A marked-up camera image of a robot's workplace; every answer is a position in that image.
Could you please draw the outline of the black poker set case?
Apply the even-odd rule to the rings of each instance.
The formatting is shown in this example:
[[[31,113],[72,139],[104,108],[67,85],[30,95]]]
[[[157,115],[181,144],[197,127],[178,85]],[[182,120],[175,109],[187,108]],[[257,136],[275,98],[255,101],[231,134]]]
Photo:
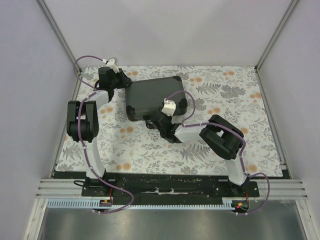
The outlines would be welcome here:
[[[162,110],[165,98],[175,102],[174,116],[187,112],[188,101],[180,76],[133,81],[125,89],[127,118],[132,122],[147,121],[155,112]]]

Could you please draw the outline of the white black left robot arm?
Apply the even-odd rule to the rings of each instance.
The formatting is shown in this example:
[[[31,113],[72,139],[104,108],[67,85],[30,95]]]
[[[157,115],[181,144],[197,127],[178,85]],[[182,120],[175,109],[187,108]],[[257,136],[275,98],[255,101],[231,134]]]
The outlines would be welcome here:
[[[98,111],[112,100],[115,90],[128,88],[131,84],[132,80],[121,68],[100,67],[93,92],[82,101],[71,100],[67,104],[66,131],[73,141],[81,143],[86,176],[90,179],[101,179],[106,172],[97,144]]]

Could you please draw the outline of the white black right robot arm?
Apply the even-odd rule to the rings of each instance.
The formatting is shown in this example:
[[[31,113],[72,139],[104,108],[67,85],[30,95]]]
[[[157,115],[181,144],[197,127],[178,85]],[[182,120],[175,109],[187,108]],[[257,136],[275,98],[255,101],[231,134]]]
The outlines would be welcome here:
[[[243,161],[244,134],[221,116],[214,114],[207,122],[183,125],[172,123],[171,116],[157,111],[145,124],[149,129],[157,129],[160,136],[171,144],[203,140],[225,161],[230,193],[240,197],[247,191],[249,176]]]

